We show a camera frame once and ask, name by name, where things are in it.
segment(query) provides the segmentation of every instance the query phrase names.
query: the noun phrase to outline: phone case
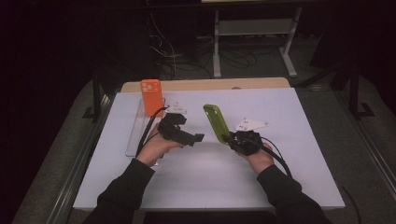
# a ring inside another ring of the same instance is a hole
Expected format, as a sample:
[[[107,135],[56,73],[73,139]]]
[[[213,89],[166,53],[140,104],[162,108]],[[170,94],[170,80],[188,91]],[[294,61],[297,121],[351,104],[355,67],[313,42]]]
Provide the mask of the phone case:
[[[210,121],[210,124],[212,125],[216,137],[221,143],[228,145],[228,143],[224,141],[222,136],[225,135],[231,137],[231,134],[228,130],[227,124],[221,114],[219,107],[216,105],[204,105],[204,111]]]
[[[143,96],[143,104],[147,116],[153,116],[154,113],[163,107],[163,90],[161,82],[158,79],[143,79],[140,81],[140,89]],[[157,117],[163,115],[163,112],[157,114]]]

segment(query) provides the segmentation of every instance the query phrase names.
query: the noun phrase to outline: hand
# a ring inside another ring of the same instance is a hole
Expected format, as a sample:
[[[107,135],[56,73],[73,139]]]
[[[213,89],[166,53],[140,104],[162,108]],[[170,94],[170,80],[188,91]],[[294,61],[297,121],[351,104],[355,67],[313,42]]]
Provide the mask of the hand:
[[[271,149],[271,147],[268,144],[266,143],[263,144],[265,147]],[[236,154],[238,154],[242,158],[245,158],[256,174],[259,174],[263,170],[267,169],[269,166],[274,165],[274,158],[261,149],[258,152],[251,154],[250,156],[245,156],[240,153],[236,153]]]
[[[151,167],[155,162],[173,147],[184,147],[184,145],[164,139],[158,132],[158,123],[154,126],[148,136],[147,143],[143,146],[136,159]]]

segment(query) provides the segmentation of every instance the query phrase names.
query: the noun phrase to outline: person's right hand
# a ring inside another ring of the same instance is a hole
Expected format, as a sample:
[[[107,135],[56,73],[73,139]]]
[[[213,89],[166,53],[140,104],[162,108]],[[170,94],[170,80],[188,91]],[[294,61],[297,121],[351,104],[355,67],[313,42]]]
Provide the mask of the person's right hand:
[[[268,144],[263,144],[265,147],[271,149]],[[256,174],[261,173],[263,170],[274,164],[274,158],[262,149],[254,154],[251,154],[250,156],[245,156],[240,153],[236,154],[238,154],[242,158],[245,158]]]

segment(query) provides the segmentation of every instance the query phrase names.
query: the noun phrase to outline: gray floor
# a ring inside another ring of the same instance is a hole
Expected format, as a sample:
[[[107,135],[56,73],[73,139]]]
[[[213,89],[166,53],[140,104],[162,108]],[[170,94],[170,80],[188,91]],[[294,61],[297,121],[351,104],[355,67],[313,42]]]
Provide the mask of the gray floor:
[[[318,68],[309,66],[310,59],[318,43],[318,38],[315,37],[297,37],[293,42],[290,49],[290,57],[298,73],[296,78],[289,78],[277,50],[277,47],[283,42],[282,38],[251,37],[238,39],[239,42],[246,45],[242,50],[241,47],[238,47],[237,51],[233,51],[236,48],[233,45],[235,39],[224,38],[221,41],[220,53],[222,56],[220,62],[223,78],[286,77],[290,84],[296,84],[321,71]],[[208,72],[212,74],[213,70],[210,61],[211,52],[210,50],[203,52],[205,54],[199,60],[192,62],[205,65],[206,70],[197,69],[198,66],[186,64],[184,63],[186,62],[185,59],[177,58],[179,62],[177,67],[183,69],[177,69],[177,76],[180,79],[209,78]],[[350,117],[349,112],[346,110],[348,89],[344,91],[330,90],[329,83],[331,80],[332,76],[328,76],[308,88],[297,90],[323,156],[334,179],[337,183],[344,186],[356,201],[361,213],[362,223],[396,223],[395,199],[370,157],[369,149],[357,128],[357,122]],[[396,158],[396,151],[393,148],[396,146],[396,138],[394,138],[396,134],[396,118],[382,103],[371,83],[362,79],[360,86],[360,99],[369,104],[375,112],[375,117],[364,118],[359,122],[359,125],[364,126],[368,130],[378,151],[388,163],[389,169],[395,173],[396,161],[394,158]],[[47,170],[45,173],[43,171],[38,175],[42,176],[42,179],[45,179],[48,175],[53,175],[53,183],[44,184],[42,180],[38,179],[33,184],[15,223],[26,223],[26,220],[30,220],[29,223],[43,223],[47,220],[48,211],[54,205],[56,196],[60,195],[59,192],[62,190],[61,186],[64,179],[74,165],[72,161],[67,159],[73,156],[68,155],[77,153],[83,147],[87,138],[87,130],[92,129],[92,123],[81,118],[86,107],[92,106],[91,90],[92,86],[88,84],[81,91],[52,146],[52,153],[64,155],[64,163],[56,166],[58,167],[56,170]],[[346,203],[346,208],[326,211],[328,218],[333,223],[358,223],[356,210],[352,202],[341,188],[340,192]],[[83,211],[70,210],[69,207],[59,217],[62,221],[61,223],[80,223],[88,214]]]

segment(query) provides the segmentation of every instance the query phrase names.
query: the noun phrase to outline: small white object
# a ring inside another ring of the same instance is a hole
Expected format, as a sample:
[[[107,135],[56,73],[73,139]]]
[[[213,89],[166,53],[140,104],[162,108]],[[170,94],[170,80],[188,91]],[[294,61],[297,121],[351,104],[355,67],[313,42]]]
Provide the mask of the small white object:
[[[173,105],[170,105],[168,108],[165,109],[166,113],[170,114],[187,114],[187,110],[180,106],[178,102],[174,103]]]
[[[268,122],[254,120],[254,119],[244,119],[242,120],[242,122],[236,125],[234,129],[240,132],[248,132],[267,126],[269,126]]]

